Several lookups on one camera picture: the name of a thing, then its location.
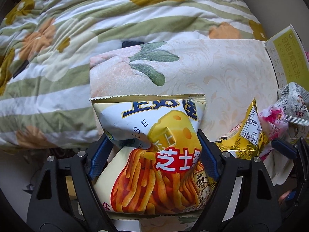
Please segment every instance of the cream patterned fabric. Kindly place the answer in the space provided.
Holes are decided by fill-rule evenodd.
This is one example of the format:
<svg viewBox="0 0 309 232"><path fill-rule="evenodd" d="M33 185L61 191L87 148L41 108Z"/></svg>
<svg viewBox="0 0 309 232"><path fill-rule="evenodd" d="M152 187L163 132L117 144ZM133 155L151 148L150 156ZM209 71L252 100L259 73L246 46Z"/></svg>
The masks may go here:
<svg viewBox="0 0 309 232"><path fill-rule="evenodd" d="M214 141L245 117L277 101L277 81L262 41L177 40L138 45L91 58L91 96L204 93L201 123ZM97 121L99 132L102 128Z"/></svg>

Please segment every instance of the bed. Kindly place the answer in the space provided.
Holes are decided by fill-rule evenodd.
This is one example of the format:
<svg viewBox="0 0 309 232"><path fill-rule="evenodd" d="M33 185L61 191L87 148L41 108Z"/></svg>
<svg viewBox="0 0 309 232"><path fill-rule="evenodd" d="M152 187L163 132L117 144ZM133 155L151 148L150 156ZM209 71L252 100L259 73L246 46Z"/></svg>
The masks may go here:
<svg viewBox="0 0 309 232"><path fill-rule="evenodd" d="M98 140L91 57L124 43L220 38L267 40L243 0L22 0L0 28L0 148L83 149Z"/></svg>

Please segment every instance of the blue gripper pad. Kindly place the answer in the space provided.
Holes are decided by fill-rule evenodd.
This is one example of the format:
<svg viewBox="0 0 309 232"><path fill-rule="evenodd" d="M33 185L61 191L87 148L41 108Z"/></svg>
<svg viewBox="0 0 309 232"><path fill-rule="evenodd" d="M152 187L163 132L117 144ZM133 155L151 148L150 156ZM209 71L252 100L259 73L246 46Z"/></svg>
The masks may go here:
<svg viewBox="0 0 309 232"><path fill-rule="evenodd" d="M271 142L271 146L289 159L295 160L297 158L296 149L293 148L293 145L284 140L276 138Z"/></svg>
<svg viewBox="0 0 309 232"><path fill-rule="evenodd" d="M202 146L200 160L205 171L208 176L212 177L215 181L218 181L223 170L223 164L221 163L220 158L221 151L215 143L210 142L206 138L201 130L198 130L197 137Z"/></svg>
<svg viewBox="0 0 309 232"><path fill-rule="evenodd" d="M89 177L92 180L101 174L107 161L107 158L109 157L109 154L111 153L112 148L114 146L114 144L107 137L105 137L102 142L100 140L101 139L99 139L99 141L96 144L98 150L92 157L91 168L88 173Z"/></svg>

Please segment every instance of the metal screw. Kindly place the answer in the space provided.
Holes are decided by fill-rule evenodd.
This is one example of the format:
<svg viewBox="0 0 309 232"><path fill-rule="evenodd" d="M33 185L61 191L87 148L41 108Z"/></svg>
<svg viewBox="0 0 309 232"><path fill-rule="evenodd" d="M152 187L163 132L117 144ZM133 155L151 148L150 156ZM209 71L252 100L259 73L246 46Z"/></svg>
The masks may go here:
<svg viewBox="0 0 309 232"><path fill-rule="evenodd" d="M79 152L77 153L77 156L78 156L78 157L83 157L83 156L85 156L85 154L86 154L85 151L79 151Z"/></svg>
<svg viewBox="0 0 309 232"><path fill-rule="evenodd" d="M261 162L261 158L260 158L260 157L257 157L257 156L255 156L255 157L253 158L253 160L254 160L255 162Z"/></svg>
<svg viewBox="0 0 309 232"><path fill-rule="evenodd" d="M231 156L231 154L230 154L229 152L227 152L227 151L224 151L224 152L222 153L222 156L223 156L224 158L228 158L228 157Z"/></svg>
<svg viewBox="0 0 309 232"><path fill-rule="evenodd" d="M54 160L54 158L55 158L55 157L51 155L51 156L49 156L49 157L47 158L47 161L51 162L51 161Z"/></svg>

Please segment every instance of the snack bag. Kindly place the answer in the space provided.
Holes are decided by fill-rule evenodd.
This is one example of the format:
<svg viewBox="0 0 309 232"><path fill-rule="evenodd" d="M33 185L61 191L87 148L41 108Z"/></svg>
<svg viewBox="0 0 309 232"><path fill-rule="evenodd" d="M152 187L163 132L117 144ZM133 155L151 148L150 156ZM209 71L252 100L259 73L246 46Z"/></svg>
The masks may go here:
<svg viewBox="0 0 309 232"><path fill-rule="evenodd" d="M267 143L268 138L262 131L255 99L248 107L245 119L216 141L222 152L228 151L237 158L247 160L258 156Z"/></svg>
<svg viewBox="0 0 309 232"><path fill-rule="evenodd" d="M309 92L295 82L291 82L278 90L279 100L276 106L283 109L289 123L309 125Z"/></svg>
<svg viewBox="0 0 309 232"><path fill-rule="evenodd" d="M174 214L205 205L210 186L196 134L204 95L117 96L92 104L121 148L94 185L106 210Z"/></svg>
<svg viewBox="0 0 309 232"><path fill-rule="evenodd" d="M269 140L281 138L289 127L283 109L276 105L262 110L259 113L259 120Z"/></svg>

